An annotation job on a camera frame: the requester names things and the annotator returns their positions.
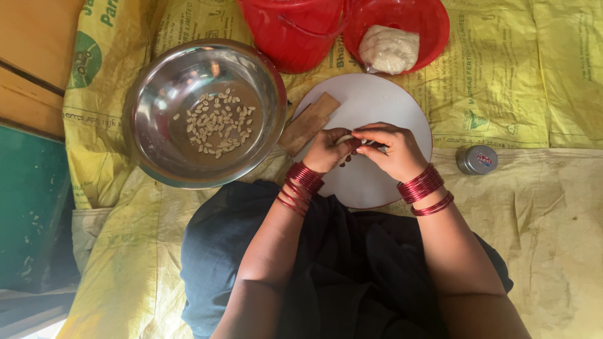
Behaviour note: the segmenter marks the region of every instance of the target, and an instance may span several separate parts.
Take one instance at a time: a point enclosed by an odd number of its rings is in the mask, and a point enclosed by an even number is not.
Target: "wooden plank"
[[[60,89],[84,0],[0,1],[0,59]]]
[[[279,144],[289,153],[296,156],[304,146],[329,122],[329,115],[341,103],[327,92],[323,93],[315,104],[310,104],[283,131]]]
[[[63,139],[63,98],[0,68],[0,120]]]

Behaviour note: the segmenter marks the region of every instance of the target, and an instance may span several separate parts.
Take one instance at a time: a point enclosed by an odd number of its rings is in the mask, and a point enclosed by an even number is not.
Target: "black cloth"
[[[189,222],[182,243],[187,302],[182,319],[208,338],[224,314],[237,270],[279,187],[224,185]],[[498,253],[476,235],[500,279]],[[446,338],[417,220],[351,213],[332,195],[314,197],[303,223],[277,338]]]

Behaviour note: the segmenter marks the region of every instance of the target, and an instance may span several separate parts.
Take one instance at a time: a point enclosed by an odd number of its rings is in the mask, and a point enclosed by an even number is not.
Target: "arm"
[[[427,168],[428,163],[409,130],[380,122],[357,128],[352,135],[389,147],[387,153],[369,146],[360,147],[358,152],[396,180],[408,182]],[[446,194],[446,189],[440,187],[413,206],[428,208],[442,201]],[[456,206],[452,203],[417,220],[425,261],[450,337],[529,338],[496,270]]]
[[[360,144],[357,139],[352,139],[335,146],[337,139],[349,133],[344,128],[320,131],[304,164],[321,175],[329,172],[343,155]],[[304,187],[294,184],[310,197]],[[296,198],[299,206],[308,209],[288,186],[283,189]],[[290,202],[282,193],[279,197]],[[245,251],[226,310],[212,338],[264,339],[274,336],[283,293],[295,263],[302,224],[300,214],[280,201],[274,201]]]

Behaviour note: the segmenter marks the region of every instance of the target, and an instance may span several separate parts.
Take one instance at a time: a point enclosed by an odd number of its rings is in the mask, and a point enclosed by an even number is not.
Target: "steel bowl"
[[[186,111],[194,112],[204,94],[217,97],[228,88],[241,104],[256,107],[253,123],[245,126],[253,132],[245,144],[215,159],[199,152],[196,142],[191,145]],[[170,49],[140,71],[125,100],[124,136],[152,178],[179,188],[216,187],[266,158],[283,131],[286,102],[283,80],[256,49],[227,39],[196,40]],[[231,138],[240,140],[236,129]]]

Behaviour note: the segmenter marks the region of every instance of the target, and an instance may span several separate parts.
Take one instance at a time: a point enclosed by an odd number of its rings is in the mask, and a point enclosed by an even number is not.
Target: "plastic bag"
[[[417,33],[380,25],[371,26],[358,48],[367,73],[391,75],[412,69],[418,58]]]

